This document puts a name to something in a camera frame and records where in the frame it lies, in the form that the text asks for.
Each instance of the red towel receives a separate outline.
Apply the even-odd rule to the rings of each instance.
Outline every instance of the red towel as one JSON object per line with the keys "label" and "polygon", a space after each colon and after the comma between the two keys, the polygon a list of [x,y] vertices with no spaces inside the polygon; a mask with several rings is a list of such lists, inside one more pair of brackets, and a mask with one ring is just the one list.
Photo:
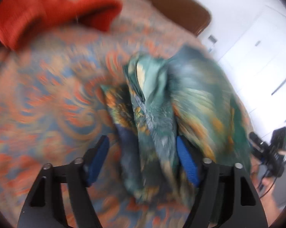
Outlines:
{"label": "red towel", "polygon": [[78,19],[108,31],[121,12],[120,0],[3,0],[0,4],[0,41],[16,50],[38,33]]}

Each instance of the green patterned cloth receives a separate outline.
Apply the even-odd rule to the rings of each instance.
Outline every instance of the green patterned cloth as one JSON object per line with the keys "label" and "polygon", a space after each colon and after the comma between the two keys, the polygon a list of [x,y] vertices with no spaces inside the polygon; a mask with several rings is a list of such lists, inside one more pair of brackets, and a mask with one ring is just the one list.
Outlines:
{"label": "green patterned cloth", "polygon": [[214,61],[183,46],[168,60],[138,53],[123,70],[128,88],[102,89],[120,136],[124,184],[137,201],[162,196],[193,204],[194,188],[176,151],[177,127],[205,157],[250,170],[242,114]]}

